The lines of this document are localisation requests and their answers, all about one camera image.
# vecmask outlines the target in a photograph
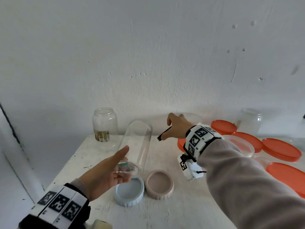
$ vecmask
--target left hand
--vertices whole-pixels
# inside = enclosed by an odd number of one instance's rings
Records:
[[[87,188],[90,201],[97,199],[113,186],[130,181],[130,175],[113,172],[120,161],[126,160],[125,155],[128,151],[129,146],[125,146],[113,156],[102,160],[79,178]]]

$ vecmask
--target hand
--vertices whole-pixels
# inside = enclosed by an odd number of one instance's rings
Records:
[[[102,160],[79,178],[88,190],[90,201],[97,199],[113,186],[130,181],[131,175],[113,172],[120,161],[126,160],[125,155],[128,151],[129,147],[125,146],[113,156]]]
[[[172,127],[162,134],[161,139],[166,140],[169,137],[185,138],[186,132],[194,125],[188,122],[183,114],[176,116],[174,113],[170,113],[167,117],[167,125]]]

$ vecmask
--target right hand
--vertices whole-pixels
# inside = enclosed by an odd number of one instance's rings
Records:
[[[166,140],[169,137],[185,138],[186,132],[194,125],[188,122],[183,114],[176,116],[174,113],[170,113],[167,117],[167,125],[172,127],[162,134],[161,139]]]

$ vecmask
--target wrist band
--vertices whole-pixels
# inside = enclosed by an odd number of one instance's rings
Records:
[[[68,229],[72,224],[82,226],[89,218],[89,200],[69,185],[56,186],[48,191],[19,223],[19,228],[33,228],[33,225],[50,229]]]
[[[197,162],[203,150],[215,139],[222,139],[222,136],[208,125],[196,125],[187,131],[183,149],[189,159]]]

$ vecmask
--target jar label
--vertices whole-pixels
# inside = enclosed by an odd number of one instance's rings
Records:
[[[129,172],[135,171],[134,166],[131,165],[128,162],[120,163],[119,167],[120,167],[120,171],[122,171],[122,172],[128,172],[129,173]]]
[[[109,131],[94,130],[95,139],[100,142],[107,142],[110,140]]]

